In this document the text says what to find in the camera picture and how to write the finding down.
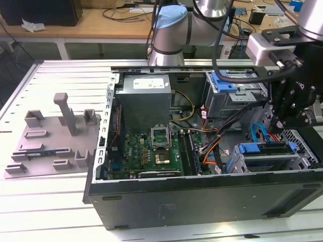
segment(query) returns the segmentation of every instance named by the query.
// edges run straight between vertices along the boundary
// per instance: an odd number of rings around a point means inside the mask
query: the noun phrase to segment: yellow wire
[[[190,119],[194,115],[194,110],[195,110],[195,107],[194,107],[193,102],[191,101],[191,99],[188,98],[188,96],[186,96],[181,91],[175,90],[175,92],[178,92],[178,93],[182,94],[191,103],[191,105],[192,105],[192,111],[191,111],[191,114],[189,116],[187,116],[187,117],[180,118],[180,119],[171,119],[170,121],[180,122],[180,121],[185,121],[185,120]]]

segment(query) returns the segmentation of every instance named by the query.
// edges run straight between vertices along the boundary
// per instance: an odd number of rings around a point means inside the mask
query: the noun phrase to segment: black box
[[[249,18],[250,24],[261,25],[265,12],[252,10]]]
[[[8,25],[31,23],[75,26],[83,10],[81,0],[0,0],[0,11]]]

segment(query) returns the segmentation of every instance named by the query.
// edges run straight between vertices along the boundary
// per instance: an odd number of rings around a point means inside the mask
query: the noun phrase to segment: blue latch
[[[241,154],[246,153],[246,150],[244,149],[244,147],[242,145],[239,145],[238,148],[239,148]]]
[[[296,153],[297,152],[297,145],[294,142],[289,142],[289,147],[291,147],[291,150]]]
[[[255,143],[241,144],[239,146],[239,150],[242,154],[243,153],[260,153],[260,149],[259,149],[258,145]]]
[[[222,76],[228,76],[226,72],[222,71],[221,72]],[[212,79],[213,82],[217,85],[218,87],[218,92],[237,92],[238,89],[235,87],[234,84],[229,83],[229,82],[224,82],[218,78],[218,76],[215,74],[215,72],[212,72]]]

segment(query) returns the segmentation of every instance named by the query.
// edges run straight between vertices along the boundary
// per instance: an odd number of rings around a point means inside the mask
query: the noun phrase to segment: motherboard
[[[132,179],[197,175],[200,172],[197,156],[200,147],[202,141],[198,132],[168,133],[168,129],[162,128],[151,133],[126,134],[122,159],[109,161],[107,177]]]

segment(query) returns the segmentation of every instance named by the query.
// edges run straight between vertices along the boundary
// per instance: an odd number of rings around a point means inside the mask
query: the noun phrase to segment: floor
[[[59,51],[54,43],[22,43],[24,48],[35,59],[61,59]],[[25,73],[32,65],[33,60],[20,48],[13,44],[15,52],[9,55],[7,52],[0,54],[0,109],[11,96],[16,86],[23,79]],[[97,44],[69,43],[68,51],[72,59],[145,59],[144,44],[104,44],[104,55],[98,54]],[[231,58],[239,58],[239,47]],[[212,57],[211,47],[197,47],[195,58],[209,59]]]

